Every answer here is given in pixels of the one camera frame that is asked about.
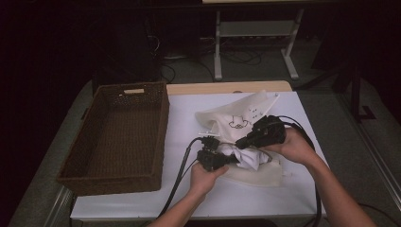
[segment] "basket handle hole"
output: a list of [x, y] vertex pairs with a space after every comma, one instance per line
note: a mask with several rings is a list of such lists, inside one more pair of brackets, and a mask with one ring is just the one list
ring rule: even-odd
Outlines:
[[145, 89], [129, 89], [129, 90], [124, 90], [125, 95], [138, 95], [138, 94], [143, 94], [145, 92]]

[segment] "hand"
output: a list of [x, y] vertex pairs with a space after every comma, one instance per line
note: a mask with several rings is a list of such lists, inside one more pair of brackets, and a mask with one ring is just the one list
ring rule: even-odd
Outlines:
[[216, 179], [227, 172], [229, 167], [223, 166], [215, 171], [208, 172], [200, 163], [196, 163], [191, 169], [191, 184], [188, 194], [204, 197], [212, 190]]
[[286, 128], [286, 133], [286, 141], [283, 144], [270, 145], [261, 149], [277, 152], [288, 160], [304, 166], [319, 158], [298, 131], [293, 128]]

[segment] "brown woven basket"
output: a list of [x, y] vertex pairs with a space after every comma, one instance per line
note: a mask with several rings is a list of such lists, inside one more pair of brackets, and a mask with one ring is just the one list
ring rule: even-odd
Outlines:
[[168, 110], [163, 82], [100, 86], [57, 181], [79, 196], [159, 190]]

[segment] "white cloth bag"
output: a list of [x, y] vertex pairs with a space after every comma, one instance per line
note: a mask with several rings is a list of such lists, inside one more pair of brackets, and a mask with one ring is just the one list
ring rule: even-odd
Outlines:
[[281, 184], [282, 168], [277, 155], [268, 156], [254, 148], [239, 149], [233, 146], [236, 140], [252, 131], [253, 123], [268, 114], [278, 97], [268, 97], [266, 91], [261, 91], [233, 103], [195, 113], [198, 122], [209, 129], [210, 134], [216, 135], [222, 144], [218, 151], [226, 155], [233, 153], [239, 161], [236, 165], [230, 165], [225, 177], [258, 186]]

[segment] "person's left hand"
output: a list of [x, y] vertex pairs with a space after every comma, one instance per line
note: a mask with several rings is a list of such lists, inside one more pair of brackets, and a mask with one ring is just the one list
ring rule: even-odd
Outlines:
[[229, 167], [223, 166], [215, 171], [208, 172], [200, 163], [195, 163], [191, 169], [191, 185], [188, 194], [204, 197], [215, 185], [216, 179], [223, 175]]

